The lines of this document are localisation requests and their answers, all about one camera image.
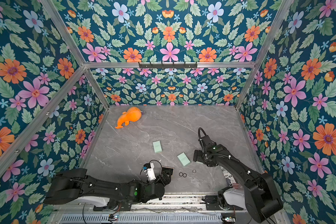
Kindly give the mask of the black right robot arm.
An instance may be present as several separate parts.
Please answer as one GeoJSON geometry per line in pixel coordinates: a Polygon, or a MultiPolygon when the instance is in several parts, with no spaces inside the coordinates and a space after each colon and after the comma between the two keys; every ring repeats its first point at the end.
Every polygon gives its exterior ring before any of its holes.
{"type": "Polygon", "coordinates": [[[193,161],[208,167],[223,167],[242,187],[242,190],[225,190],[223,197],[228,205],[246,209],[257,223],[262,223],[283,209],[281,196],[269,174],[260,174],[247,167],[225,146],[212,141],[208,135],[199,136],[198,141],[202,150],[195,150],[193,161]]]}

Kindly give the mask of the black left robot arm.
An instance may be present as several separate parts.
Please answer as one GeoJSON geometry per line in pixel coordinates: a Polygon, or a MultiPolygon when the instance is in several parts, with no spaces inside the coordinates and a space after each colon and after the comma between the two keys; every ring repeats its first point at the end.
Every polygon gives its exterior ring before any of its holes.
{"type": "Polygon", "coordinates": [[[44,204],[62,205],[73,201],[105,207],[109,202],[146,203],[161,199],[165,186],[170,184],[172,170],[163,168],[155,180],[147,183],[132,180],[128,183],[113,183],[87,175],[87,169],[72,169],[58,173],[43,201],[44,204]]]}

